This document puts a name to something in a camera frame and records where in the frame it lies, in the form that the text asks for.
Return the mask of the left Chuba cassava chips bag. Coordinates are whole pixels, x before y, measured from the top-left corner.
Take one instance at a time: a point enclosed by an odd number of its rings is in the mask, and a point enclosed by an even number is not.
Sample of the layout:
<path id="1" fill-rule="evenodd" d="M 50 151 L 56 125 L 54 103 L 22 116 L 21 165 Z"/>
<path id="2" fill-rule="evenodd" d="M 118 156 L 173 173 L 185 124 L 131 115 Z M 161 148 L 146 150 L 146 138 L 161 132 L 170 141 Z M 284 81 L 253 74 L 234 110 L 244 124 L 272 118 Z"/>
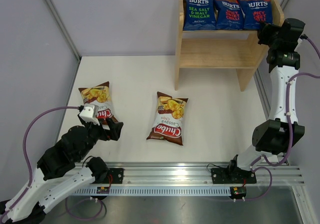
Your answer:
<path id="1" fill-rule="evenodd" d="M 114 122 L 118 122 L 115 117 L 109 86 L 110 82 L 107 81 L 94 87 L 78 88 L 84 104 L 98 106 L 97 118 L 103 120 L 104 125 L 107 125 L 106 118 L 111 118 Z"/>

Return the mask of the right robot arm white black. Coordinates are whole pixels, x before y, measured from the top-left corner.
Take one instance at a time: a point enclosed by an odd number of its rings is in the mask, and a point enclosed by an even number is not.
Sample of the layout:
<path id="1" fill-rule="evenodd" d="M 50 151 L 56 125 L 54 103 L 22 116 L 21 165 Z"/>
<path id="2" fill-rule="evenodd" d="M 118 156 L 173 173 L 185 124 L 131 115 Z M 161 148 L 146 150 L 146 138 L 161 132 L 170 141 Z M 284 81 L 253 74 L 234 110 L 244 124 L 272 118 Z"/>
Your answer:
<path id="1" fill-rule="evenodd" d="M 261 161 L 277 167 L 289 157 L 292 147 L 305 134 L 296 114 L 296 82 L 300 55 L 296 52 L 305 23 L 287 18 L 281 26 L 261 23 L 258 43 L 269 47 L 266 62 L 272 84 L 271 109 L 268 119 L 252 134 L 252 145 L 230 160 L 222 179 L 231 183 L 250 183 L 254 166 Z"/>

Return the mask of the blue Burts sea salt bag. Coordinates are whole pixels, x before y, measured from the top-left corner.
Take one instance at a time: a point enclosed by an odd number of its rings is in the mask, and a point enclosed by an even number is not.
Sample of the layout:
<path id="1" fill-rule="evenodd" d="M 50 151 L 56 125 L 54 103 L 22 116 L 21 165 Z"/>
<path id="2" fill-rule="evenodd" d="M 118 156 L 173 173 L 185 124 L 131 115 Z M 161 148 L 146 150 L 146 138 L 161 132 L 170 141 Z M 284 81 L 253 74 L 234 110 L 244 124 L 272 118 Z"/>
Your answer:
<path id="1" fill-rule="evenodd" d="M 216 30 L 214 0 L 184 0 L 184 31 Z"/>

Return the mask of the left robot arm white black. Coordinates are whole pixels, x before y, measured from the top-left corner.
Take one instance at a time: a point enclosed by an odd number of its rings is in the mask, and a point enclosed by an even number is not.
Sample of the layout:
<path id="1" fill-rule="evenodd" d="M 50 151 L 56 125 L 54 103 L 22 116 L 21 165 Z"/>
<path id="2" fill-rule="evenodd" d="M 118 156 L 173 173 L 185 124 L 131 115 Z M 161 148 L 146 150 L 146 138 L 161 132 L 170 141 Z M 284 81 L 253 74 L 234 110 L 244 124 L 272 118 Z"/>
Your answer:
<path id="1" fill-rule="evenodd" d="M 122 122 L 107 118 L 108 129 L 98 119 L 71 127 L 37 162 L 28 181 L 18 194 L 0 204 L 1 217 L 7 224 L 39 224 L 55 206 L 76 190 L 92 183 L 113 181 L 110 169 L 101 157 L 92 157 L 67 180 L 61 178 L 81 162 L 97 141 L 117 141 Z"/>

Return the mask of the large Chuba cassava chips bag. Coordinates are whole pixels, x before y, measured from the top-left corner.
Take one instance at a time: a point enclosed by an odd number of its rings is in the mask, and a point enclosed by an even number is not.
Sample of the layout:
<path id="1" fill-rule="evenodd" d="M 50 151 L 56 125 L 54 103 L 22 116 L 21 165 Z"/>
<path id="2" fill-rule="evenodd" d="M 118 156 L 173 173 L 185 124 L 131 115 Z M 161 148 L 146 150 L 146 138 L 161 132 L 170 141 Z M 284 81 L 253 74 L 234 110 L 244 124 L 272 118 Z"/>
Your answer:
<path id="1" fill-rule="evenodd" d="M 157 92 L 155 118 L 148 140 L 165 140 L 183 145 L 183 126 L 188 98 L 174 98 Z"/>

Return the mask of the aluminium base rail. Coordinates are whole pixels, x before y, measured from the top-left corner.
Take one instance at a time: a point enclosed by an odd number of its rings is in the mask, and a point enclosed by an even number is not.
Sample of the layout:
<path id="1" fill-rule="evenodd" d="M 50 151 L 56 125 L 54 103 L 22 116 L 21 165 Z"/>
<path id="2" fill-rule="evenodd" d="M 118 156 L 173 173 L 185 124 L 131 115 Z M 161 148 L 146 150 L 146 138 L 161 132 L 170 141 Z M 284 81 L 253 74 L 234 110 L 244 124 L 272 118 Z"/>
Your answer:
<path id="1" fill-rule="evenodd" d="M 117 164 L 110 168 L 123 168 L 121 184 L 88 184 L 76 190 L 73 196 L 230 196 L 240 187 L 257 187 L 264 191 L 268 186 L 305 186 L 297 166 L 279 166 L 259 169 L 255 172 L 256 183 L 214 184 L 210 167 L 203 163 L 189 164 Z M 61 182 L 81 169 L 77 165 Z"/>

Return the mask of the wooden two-tier shelf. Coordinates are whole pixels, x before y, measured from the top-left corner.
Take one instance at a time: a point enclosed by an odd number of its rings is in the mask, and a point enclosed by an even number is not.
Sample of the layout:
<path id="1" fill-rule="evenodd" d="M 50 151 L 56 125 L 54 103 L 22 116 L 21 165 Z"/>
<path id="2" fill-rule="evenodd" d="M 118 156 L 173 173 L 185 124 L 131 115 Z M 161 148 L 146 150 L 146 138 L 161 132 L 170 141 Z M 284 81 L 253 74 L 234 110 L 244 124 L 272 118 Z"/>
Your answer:
<path id="1" fill-rule="evenodd" d="M 258 43 L 257 32 L 253 30 L 204 30 L 203 34 L 247 34 L 247 39 L 184 38 L 185 2 L 178 0 L 178 28 L 175 49 L 174 88 L 179 87 L 182 68 L 235 69 L 241 91 L 248 83 L 265 57 L 268 47 Z M 284 12 L 278 0 L 270 0 L 275 25 L 282 25 Z"/>

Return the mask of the blue Burts chilli bag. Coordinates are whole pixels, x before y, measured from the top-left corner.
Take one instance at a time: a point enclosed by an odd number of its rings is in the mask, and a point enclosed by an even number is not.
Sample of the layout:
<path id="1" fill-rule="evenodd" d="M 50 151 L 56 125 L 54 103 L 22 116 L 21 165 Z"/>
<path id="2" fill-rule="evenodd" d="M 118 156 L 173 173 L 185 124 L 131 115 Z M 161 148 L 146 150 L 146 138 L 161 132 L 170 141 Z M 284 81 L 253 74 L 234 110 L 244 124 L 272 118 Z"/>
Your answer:
<path id="1" fill-rule="evenodd" d="M 238 0 L 214 0 L 217 10 L 216 29 L 242 30 L 244 15 Z"/>
<path id="2" fill-rule="evenodd" d="M 260 29 L 261 22 L 273 23 L 271 0 L 237 0 L 244 13 L 246 30 Z"/>

